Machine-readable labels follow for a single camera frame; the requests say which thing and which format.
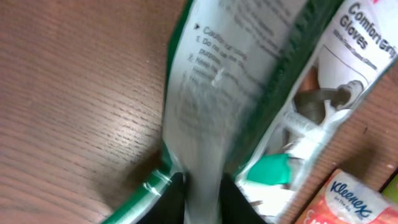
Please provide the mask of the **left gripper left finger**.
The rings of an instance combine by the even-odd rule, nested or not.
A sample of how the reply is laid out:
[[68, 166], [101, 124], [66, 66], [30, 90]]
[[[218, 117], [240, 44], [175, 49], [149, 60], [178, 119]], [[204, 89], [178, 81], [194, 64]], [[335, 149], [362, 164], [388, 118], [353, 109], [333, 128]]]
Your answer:
[[185, 193], [183, 174], [177, 172], [165, 192], [137, 224], [183, 224]]

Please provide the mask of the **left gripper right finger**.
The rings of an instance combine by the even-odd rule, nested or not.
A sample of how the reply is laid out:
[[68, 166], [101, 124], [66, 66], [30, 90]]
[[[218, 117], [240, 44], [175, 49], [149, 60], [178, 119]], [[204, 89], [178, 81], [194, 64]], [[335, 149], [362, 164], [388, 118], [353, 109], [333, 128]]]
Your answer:
[[222, 224], [267, 224], [252, 208], [229, 174], [220, 182]]

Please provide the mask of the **orange juice carton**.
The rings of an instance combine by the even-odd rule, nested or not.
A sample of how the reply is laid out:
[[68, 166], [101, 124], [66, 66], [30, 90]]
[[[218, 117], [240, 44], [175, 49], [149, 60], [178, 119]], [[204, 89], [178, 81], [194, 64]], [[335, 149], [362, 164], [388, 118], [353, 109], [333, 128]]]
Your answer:
[[295, 224], [397, 224], [397, 205], [337, 169]]

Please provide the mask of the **green white snack bag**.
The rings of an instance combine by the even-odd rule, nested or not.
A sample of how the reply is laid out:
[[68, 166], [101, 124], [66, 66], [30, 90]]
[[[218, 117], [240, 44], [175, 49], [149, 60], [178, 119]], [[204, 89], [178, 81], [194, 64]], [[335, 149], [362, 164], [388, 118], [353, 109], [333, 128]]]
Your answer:
[[162, 165], [107, 222], [137, 223], [181, 172], [184, 223], [222, 223], [223, 174], [280, 223], [396, 62], [393, 0], [187, 2], [167, 56]]

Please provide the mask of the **green juice carton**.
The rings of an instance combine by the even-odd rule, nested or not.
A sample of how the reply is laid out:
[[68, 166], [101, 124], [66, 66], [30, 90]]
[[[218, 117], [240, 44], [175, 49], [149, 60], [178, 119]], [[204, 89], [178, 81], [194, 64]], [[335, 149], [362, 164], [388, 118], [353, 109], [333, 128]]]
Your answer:
[[382, 195], [391, 202], [398, 203], [398, 189], [397, 189], [398, 175], [393, 176], [382, 190]]

